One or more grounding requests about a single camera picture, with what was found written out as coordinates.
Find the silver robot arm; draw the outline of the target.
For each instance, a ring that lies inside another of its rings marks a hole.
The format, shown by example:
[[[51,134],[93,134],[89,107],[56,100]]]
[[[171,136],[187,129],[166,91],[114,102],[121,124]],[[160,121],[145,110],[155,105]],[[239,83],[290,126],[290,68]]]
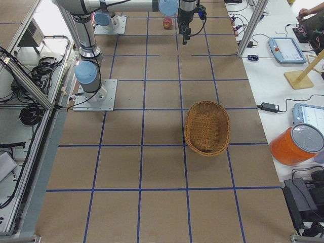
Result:
[[[119,20],[115,12],[95,12],[93,17],[96,25],[106,29],[115,29],[119,27]]]
[[[75,68],[75,76],[80,83],[85,102],[102,106],[109,91],[101,77],[102,52],[97,46],[92,22],[113,27],[116,12],[160,12],[165,17],[177,16],[179,33],[183,44],[192,37],[189,24],[194,14],[206,14],[199,1],[54,1],[62,12],[72,19],[71,28],[79,42],[80,64]]]

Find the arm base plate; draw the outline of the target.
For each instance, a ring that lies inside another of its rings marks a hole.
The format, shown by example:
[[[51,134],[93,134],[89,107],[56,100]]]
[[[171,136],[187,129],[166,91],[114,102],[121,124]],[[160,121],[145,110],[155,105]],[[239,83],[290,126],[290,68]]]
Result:
[[[113,111],[117,90],[116,79],[104,79],[102,80],[102,87],[96,93],[96,95],[90,98],[92,95],[85,93],[77,96],[75,100],[75,106],[73,111],[76,112],[101,112],[101,111]]]
[[[95,35],[123,35],[126,30],[126,16],[117,16],[110,18],[108,15],[97,13],[95,20]]]

